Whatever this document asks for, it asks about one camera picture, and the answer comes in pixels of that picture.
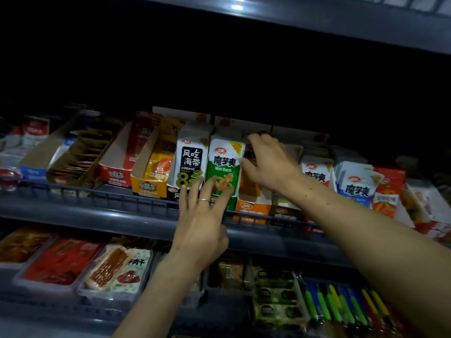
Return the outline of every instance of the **left hand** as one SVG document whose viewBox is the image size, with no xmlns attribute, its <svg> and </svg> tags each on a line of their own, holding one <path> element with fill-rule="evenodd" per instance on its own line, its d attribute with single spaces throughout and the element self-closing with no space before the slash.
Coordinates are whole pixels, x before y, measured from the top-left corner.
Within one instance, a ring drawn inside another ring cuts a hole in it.
<svg viewBox="0 0 451 338">
<path fill-rule="evenodd" d="M 203 178 L 198 177 L 191 186 L 188 200 L 186 187 L 183 185 L 180 190 L 180 217 L 169 254 L 188 259 L 199 273 L 229 246 L 222 216 L 234 188 L 224 190 L 211 208 L 211 191 L 216 180 L 216 176 L 211 177 L 199 192 Z"/>
</svg>

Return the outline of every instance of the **right hand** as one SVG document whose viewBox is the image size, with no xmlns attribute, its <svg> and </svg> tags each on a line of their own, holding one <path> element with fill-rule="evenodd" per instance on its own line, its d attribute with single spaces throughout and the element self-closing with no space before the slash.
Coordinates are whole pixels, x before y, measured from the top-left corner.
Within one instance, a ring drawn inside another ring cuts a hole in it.
<svg viewBox="0 0 451 338">
<path fill-rule="evenodd" d="M 288 153 L 285 145 L 267 133 L 250 134 L 257 166 L 245 158 L 240 159 L 241 166 L 249 178 L 281 194 L 286 194 L 290 184 L 302 177 L 301 167 Z"/>
</svg>

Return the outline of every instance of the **hand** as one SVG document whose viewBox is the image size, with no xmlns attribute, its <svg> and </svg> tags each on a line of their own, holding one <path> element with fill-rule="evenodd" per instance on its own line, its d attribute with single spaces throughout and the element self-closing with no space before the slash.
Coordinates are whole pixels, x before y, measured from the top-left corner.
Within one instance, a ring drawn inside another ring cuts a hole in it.
<svg viewBox="0 0 451 338">
<path fill-rule="evenodd" d="M 245 158 L 240 159 L 245 173 L 256 184 L 286 195 L 290 184 L 302 177 L 301 167 L 288 153 L 285 145 L 275 137 L 266 133 L 254 133 L 248 135 L 248 139 L 252 144 L 257 166 Z"/>
<path fill-rule="evenodd" d="M 203 178 L 196 178 L 188 200 L 186 186 L 183 185 L 180 190 L 180 218 L 169 254 L 189 259 L 188 263 L 192 263 L 198 273 L 215 261 L 229 246 L 227 230 L 221 222 L 233 194 L 233 187 L 224 190 L 211 208 L 211 191 L 216 180 L 217 177 L 211 177 L 199 192 Z"/>
</svg>

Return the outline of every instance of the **forearm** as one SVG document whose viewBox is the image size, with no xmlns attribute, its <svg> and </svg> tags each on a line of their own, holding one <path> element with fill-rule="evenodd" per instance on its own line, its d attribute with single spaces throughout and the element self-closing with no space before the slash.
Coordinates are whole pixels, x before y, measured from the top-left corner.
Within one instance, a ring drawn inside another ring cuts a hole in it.
<svg viewBox="0 0 451 338">
<path fill-rule="evenodd" d="M 180 303 L 200 271 L 171 251 L 112 338 L 166 338 Z"/>
<path fill-rule="evenodd" d="M 451 296 L 448 249 L 308 176 L 291 183 L 285 196 L 307 211 L 406 317 L 418 321 L 421 313 L 449 327 L 451 305 L 445 301 Z"/>
</svg>

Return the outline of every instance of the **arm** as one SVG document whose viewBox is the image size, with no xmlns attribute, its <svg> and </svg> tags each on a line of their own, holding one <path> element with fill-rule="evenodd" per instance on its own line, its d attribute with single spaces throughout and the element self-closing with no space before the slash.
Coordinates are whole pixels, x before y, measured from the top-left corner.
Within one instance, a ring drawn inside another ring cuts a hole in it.
<svg viewBox="0 0 451 338">
<path fill-rule="evenodd" d="M 213 208 L 210 201 L 198 201 L 210 200 L 214 181 L 215 177 L 210 178 L 199 192 L 202 178 L 197 178 L 189 200 L 186 187 L 182 187 L 172 248 L 112 338 L 166 338 L 197 277 L 227 249 L 229 239 L 221 221 L 233 187 L 223 191 Z"/>
<path fill-rule="evenodd" d="M 375 289 L 424 334 L 451 335 L 450 250 L 306 176 L 268 134 L 251 134 L 249 140 L 257 167 L 246 159 L 241 164 L 254 182 L 308 213 Z"/>
</svg>

